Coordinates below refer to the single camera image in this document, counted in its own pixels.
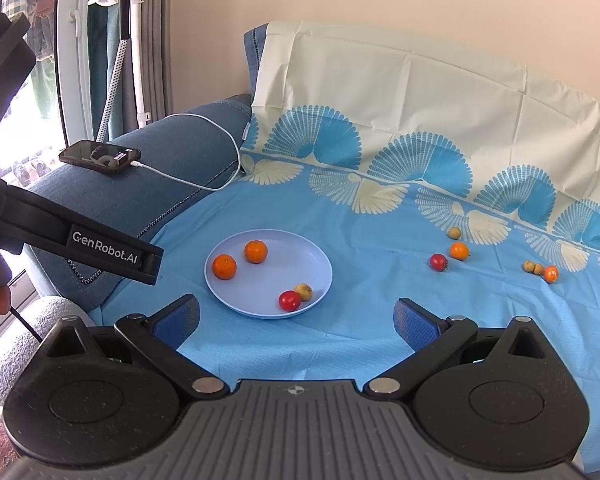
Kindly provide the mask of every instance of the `red tomato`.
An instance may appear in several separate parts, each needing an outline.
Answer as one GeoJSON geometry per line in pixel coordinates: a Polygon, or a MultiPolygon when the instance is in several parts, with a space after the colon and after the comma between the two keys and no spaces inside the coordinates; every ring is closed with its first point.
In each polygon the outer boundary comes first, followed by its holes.
{"type": "Polygon", "coordinates": [[[280,297],[278,298],[278,304],[282,310],[286,310],[287,312],[293,312],[297,310],[302,303],[302,299],[300,298],[300,294],[298,294],[294,290],[286,290],[280,297]]]}
{"type": "Polygon", "coordinates": [[[429,259],[429,265],[433,270],[437,270],[438,272],[442,272],[442,270],[446,269],[448,266],[449,260],[447,260],[442,254],[434,254],[429,259]]]}

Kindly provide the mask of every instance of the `black phone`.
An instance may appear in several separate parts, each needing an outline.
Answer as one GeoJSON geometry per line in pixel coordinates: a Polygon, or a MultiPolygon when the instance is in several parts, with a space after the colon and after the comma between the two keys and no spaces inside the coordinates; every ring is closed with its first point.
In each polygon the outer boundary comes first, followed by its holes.
{"type": "Polygon", "coordinates": [[[60,152],[61,162],[99,171],[105,174],[119,174],[125,171],[134,160],[140,160],[140,150],[96,142],[79,140],[60,152]]]}

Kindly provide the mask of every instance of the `gray ribbed panel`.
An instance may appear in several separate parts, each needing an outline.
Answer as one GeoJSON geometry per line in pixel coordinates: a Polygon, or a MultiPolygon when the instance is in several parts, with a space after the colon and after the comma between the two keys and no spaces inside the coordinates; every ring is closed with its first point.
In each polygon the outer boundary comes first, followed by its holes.
{"type": "Polygon", "coordinates": [[[243,381],[194,404],[160,446],[95,471],[19,460],[6,480],[575,480],[569,465],[533,473],[481,471],[437,452],[392,402],[350,381],[243,381]]]}

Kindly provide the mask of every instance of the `beige wall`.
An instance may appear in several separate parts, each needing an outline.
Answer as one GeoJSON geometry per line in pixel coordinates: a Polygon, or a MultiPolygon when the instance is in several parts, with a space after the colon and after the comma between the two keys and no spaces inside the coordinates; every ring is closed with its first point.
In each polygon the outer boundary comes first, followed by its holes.
{"type": "Polygon", "coordinates": [[[283,19],[449,38],[526,62],[600,98],[600,0],[172,0],[176,110],[247,91],[242,35],[283,19]]]}

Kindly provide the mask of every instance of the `shoe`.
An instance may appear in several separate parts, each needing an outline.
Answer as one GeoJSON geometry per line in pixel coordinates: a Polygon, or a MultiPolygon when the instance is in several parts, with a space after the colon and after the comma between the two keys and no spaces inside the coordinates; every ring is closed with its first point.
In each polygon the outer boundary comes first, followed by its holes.
{"type": "Polygon", "coordinates": [[[15,177],[22,184],[22,187],[27,187],[29,184],[31,184],[31,177],[29,175],[29,171],[27,171],[27,168],[25,168],[19,160],[16,160],[13,163],[11,171],[13,171],[15,177]]]}
{"type": "Polygon", "coordinates": [[[44,162],[43,160],[41,160],[40,158],[38,158],[35,155],[32,155],[31,157],[29,157],[29,164],[31,164],[33,169],[36,170],[36,173],[38,174],[38,176],[43,176],[43,175],[46,175],[47,173],[51,172],[51,169],[48,167],[46,162],[44,162]]]}

